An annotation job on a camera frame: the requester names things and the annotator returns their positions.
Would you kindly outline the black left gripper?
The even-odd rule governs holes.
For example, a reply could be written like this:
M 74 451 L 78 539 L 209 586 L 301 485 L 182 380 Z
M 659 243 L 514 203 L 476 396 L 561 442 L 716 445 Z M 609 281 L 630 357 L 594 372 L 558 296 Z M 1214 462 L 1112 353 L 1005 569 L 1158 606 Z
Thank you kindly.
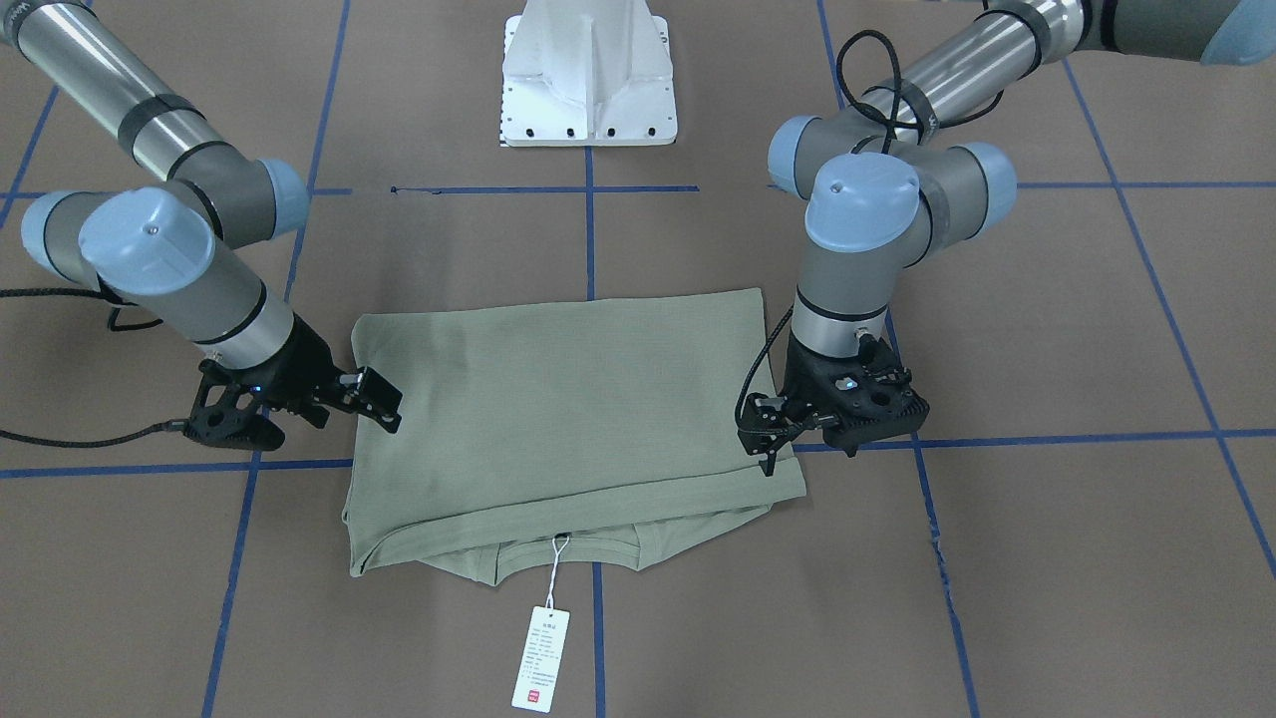
M 856 355 L 819 355 L 789 337 L 781 395 L 746 394 L 738 406 L 738 437 L 763 476 L 775 476 L 780 450 L 798 437 L 798 429 L 847 431 L 866 423 L 864 377 Z

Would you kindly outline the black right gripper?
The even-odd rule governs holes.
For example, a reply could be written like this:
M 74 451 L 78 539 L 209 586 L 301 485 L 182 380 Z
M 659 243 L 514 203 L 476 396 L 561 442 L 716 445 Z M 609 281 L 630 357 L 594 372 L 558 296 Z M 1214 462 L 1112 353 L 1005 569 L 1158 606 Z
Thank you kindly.
M 325 429 L 330 417 L 327 406 L 338 386 L 342 412 L 373 420 L 390 435 L 402 422 L 402 392 L 371 367 L 343 374 L 330 347 L 302 318 L 293 318 L 278 353 L 254 369 L 254 386 L 268 408 L 299 414 L 314 429 Z

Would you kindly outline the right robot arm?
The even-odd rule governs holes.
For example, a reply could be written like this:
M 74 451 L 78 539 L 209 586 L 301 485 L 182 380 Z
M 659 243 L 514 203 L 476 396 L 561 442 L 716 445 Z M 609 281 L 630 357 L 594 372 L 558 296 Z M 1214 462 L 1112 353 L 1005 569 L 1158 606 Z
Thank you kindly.
M 3 42 L 114 133 L 154 182 L 55 191 L 20 223 L 26 250 L 79 295 L 139 306 L 204 358 L 185 420 L 160 423 L 211 448 L 277 450 L 271 412 L 323 429 L 330 409 L 399 429 L 401 392 L 345 371 L 329 346 L 237 249 L 302 228 L 310 193 L 279 159 L 248 159 L 80 1 L 5 1 Z

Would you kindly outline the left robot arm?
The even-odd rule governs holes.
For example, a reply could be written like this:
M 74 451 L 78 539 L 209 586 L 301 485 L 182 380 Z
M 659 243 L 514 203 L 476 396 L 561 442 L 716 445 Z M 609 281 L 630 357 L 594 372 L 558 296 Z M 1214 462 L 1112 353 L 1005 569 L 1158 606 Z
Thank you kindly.
M 1271 1 L 991 1 L 972 24 L 889 78 L 843 92 L 833 119 L 794 117 L 769 145 L 769 176 L 806 203 L 809 244 L 778 395 L 744 386 L 735 420 L 766 476 L 803 434 L 849 457 L 923 427 L 929 406 L 889 346 L 900 274 L 1007 217 L 1012 161 L 989 143 L 934 150 L 944 129 L 989 114 L 1009 85 L 1076 51 L 1247 68 L 1273 54 Z

